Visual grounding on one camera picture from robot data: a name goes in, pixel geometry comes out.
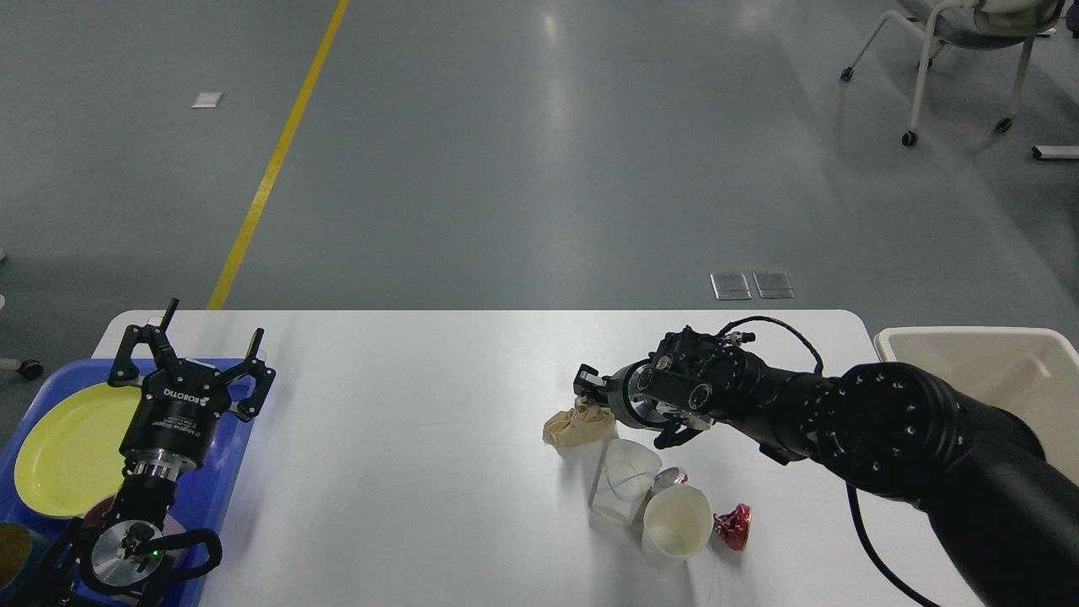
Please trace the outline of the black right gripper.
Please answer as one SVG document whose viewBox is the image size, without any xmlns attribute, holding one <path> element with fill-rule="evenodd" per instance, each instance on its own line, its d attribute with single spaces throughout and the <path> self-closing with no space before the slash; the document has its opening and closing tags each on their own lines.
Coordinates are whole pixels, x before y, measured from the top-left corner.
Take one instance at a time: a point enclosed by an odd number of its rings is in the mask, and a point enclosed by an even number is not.
<svg viewBox="0 0 1079 607">
<path fill-rule="evenodd" d="M 681 423 L 667 423 L 659 414 L 655 400 L 648 399 L 637 387 L 637 380 L 648 368 L 648 364 L 631 364 L 617 370 L 613 375 L 602 375 L 596 368 L 582 363 L 573 380 L 573 392 L 584 405 L 612 411 L 616 420 L 626 427 L 653 431 L 663 429 L 652 441 L 652 445 L 658 450 L 685 445 L 691 439 L 708 430 L 708 426 L 700 430 Z"/>
</svg>

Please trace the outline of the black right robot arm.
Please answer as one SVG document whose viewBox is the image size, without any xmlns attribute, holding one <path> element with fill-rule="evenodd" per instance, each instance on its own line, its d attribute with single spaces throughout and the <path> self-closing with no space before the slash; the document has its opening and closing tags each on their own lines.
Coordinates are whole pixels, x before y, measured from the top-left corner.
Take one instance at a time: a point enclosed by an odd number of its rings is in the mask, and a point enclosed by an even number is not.
<svg viewBox="0 0 1079 607">
<path fill-rule="evenodd" d="M 1075 606 L 1078 489 L 1050 464 L 1032 427 L 916 365 L 864 363 L 839 377 L 809 348 L 810 372 L 771 368 L 745 350 L 743 320 L 718 333 L 685 327 L 643 360 L 602 376 L 579 365 L 574 394 L 670 449 L 728 424 L 787 465 L 805 459 L 846 484 L 868 558 L 900 592 L 868 539 L 858 492 L 909 503 L 986 606 Z"/>
</svg>

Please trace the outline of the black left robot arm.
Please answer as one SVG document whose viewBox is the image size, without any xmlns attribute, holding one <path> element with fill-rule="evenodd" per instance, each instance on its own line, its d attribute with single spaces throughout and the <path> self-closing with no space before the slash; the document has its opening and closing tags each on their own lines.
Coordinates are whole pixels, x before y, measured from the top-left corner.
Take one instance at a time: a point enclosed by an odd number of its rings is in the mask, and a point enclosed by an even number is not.
<svg viewBox="0 0 1079 607">
<path fill-rule="evenodd" d="M 166 519 L 182 477 L 211 457 L 221 422 L 256 419 L 277 373 L 260 355 L 262 328 L 231 368 L 178 357 L 167 337 L 178 304 L 172 299 L 158 325 L 129 325 L 105 377 L 112 389 L 138 392 L 111 503 L 98 518 L 71 518 L 41 558 L 25 561 L 4 606 L 104 606 L 113 597 L 158 606 L 172 587 L 220 565 L 215 528 L 169 534 Z"/>
</svg>

